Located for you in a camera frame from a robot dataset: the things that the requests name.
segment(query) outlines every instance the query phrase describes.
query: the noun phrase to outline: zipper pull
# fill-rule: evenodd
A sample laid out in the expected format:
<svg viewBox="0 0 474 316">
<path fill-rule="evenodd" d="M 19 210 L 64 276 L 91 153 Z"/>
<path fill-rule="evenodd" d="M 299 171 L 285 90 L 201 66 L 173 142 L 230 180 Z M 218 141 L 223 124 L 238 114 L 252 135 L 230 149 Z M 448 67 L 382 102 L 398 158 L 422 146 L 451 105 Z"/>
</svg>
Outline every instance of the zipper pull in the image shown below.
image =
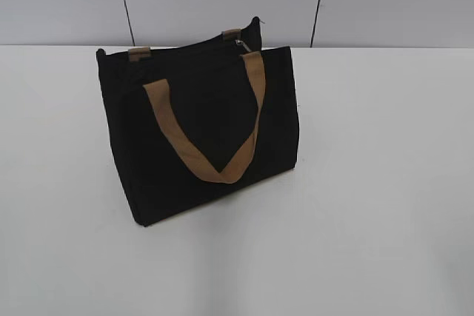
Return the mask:
<svg viewBox="0 0 474 316">
<path fill-rule="evenodd" d="M 247 44 L 245 42 L 243 42 L 242 40 L 236 40 L 236 44 L 238 46 L 244 46 L 244 49 L 247 51 L 247 52 L 252 52 L 252 50 L 250 49 L 250 47 L 247 46 Z"/>
</svg>

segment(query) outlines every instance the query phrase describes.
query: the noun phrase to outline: gray wall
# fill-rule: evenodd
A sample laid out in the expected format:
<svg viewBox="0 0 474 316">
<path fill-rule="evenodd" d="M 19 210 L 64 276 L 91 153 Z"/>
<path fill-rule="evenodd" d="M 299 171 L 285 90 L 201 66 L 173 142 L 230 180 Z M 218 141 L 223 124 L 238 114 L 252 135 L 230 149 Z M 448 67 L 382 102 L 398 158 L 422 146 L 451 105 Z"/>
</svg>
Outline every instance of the gray wall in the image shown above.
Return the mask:
<svg viewBox="0 0 474 316">
<path fill-rule="evenodd" d="M 136 45 L 198 41 L 254 15 L 308 47 L 318 0 L 126 0 Z M 321 0 L 314 46 L 472 47 L 474 0 Z M 0 44 L 133 44 L 123 0 L 0 0 Z"/>
</svg>

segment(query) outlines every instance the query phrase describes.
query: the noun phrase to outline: black canvas bag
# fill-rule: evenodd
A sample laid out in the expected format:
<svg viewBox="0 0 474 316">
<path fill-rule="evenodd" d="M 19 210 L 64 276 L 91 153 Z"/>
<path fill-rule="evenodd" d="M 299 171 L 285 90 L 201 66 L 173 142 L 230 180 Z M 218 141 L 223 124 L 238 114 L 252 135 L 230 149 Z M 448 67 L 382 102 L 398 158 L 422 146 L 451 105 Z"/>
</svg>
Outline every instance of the black canvas bag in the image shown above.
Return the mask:
<svg viewBox="0 0 474 316">
<path fill-rule="evenodd" d="M 96 53 L 118 174 L 143 226 L 292 169 L 298 149 L 289 47 L 260 22 L 166 50 Z"/>
</svg>

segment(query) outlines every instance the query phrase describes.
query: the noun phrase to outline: handle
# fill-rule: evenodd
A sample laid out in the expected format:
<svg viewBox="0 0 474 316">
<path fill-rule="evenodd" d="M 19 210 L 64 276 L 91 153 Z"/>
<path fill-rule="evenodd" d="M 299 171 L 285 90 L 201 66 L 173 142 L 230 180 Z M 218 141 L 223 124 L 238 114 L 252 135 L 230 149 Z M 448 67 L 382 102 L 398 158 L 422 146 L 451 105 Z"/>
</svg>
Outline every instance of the handle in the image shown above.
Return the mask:
<svg viewBox="0 0 474 316">
<path fill-rule="evenodd" d="M 260 52 L 241 56 L 247 77 L 257 100 L 257 116 L 254 129 L 240 146 L 226 167 L 218 172 L 199 149 L 194 146 L 179 126 L 170 102 L 170 86 L 166 79 L 145 84 L 143 87 L 155 113 L 156 121 L 166 139 L 186 167 L 199 179 L 212 183 L 231 184 L 238 181 L 253 160 L 258 135 L 261 107 L 265 97 L 265 69 Z"/>
</svg>

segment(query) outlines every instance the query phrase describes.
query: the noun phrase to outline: bag handle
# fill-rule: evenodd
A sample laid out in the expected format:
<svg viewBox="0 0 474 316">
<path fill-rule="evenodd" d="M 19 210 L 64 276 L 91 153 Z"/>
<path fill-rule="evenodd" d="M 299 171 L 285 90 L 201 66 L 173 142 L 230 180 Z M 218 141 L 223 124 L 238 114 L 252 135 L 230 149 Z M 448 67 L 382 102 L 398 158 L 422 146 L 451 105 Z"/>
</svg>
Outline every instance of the bag handle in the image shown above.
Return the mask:
<svg viewBox="0 0 474 316">
<path fill-rule="evenodd" d="M 255 126 L 247 140 L 240 146 L 226 167 L 218 172 L 199 149 L 189 140 L 176 120 L 170 102 L 170 86 L 167 79 L 145 84 L 143 87 L 155 113 L 156 121 L 166 139 L 186 167 L 199 179 L 211 183 L 231 184 L 238 181 L 253 160 L 258 135 L 261 107 L 265 97 L 265 69 L 260 52 L 241 55 L 247 77 L 257 101 Z"/>
</svg>

